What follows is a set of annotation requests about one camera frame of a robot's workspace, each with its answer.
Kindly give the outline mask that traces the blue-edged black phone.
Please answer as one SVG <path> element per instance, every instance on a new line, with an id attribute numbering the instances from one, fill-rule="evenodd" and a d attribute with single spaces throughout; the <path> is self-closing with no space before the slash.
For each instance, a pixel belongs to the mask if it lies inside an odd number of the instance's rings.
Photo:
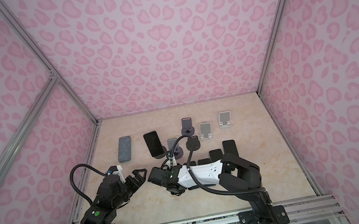
<path id="1" fill-rule="evenodd" d="M 206 164 L 210 164 L 212 161 L 210 158 L 206 158 L 206 159 L 201 159 L 199 160 L 197 163 L 198 165 L 206 165 Z"/>

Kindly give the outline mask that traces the black front phone stand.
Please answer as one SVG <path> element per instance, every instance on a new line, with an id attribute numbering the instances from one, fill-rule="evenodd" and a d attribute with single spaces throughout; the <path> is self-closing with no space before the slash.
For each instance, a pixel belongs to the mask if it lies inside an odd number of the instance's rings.
<path id="1" fill-rule="evenodd" d="M 200 139 L 198 136 L 193 136 L 188 138 L 187 142 L 186 142 L 186 147 L 188 151 L 197 151 L 201 148 L 200 145 Z"/>

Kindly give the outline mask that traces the green-edged black phone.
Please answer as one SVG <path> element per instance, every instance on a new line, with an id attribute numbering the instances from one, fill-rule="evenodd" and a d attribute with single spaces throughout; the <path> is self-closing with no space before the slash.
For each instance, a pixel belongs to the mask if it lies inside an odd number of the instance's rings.
<path id="1" fill-rule="evenodd" d="M 223 158 L 223 152 L 221 149 L 211 150 L 209 156 L 212 162 L 216 162 Z"/>

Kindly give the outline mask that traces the white folding phone stand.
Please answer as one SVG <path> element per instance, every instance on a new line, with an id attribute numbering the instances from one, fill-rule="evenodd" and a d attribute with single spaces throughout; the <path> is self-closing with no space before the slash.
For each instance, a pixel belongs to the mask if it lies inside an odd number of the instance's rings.
<path id="1" fill-rule="evenodd" d="M 199 124 L 199 128 L 200 128 L 200 138 L 202 140 L 207 140 L 207 139 L 212 139 L 213 135 L 212 135 L 212 126 L 210 122 L 206 122 L 206 123 L 200 123 Z"/>

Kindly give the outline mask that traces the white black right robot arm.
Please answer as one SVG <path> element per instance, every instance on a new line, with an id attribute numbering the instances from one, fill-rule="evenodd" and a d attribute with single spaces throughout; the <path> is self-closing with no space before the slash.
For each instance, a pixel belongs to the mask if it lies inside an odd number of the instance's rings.
<path id="1" fill-rule="evenodd" d="M 180 196 L 199 188 L 220 196 L 234 196 L 249 203 L 252 209 L 241 224 L 281 224 L 267 190 L 262 185 L 260 167 L 232 153 L 209 164 L 154 167 L 148 181 Z"/>

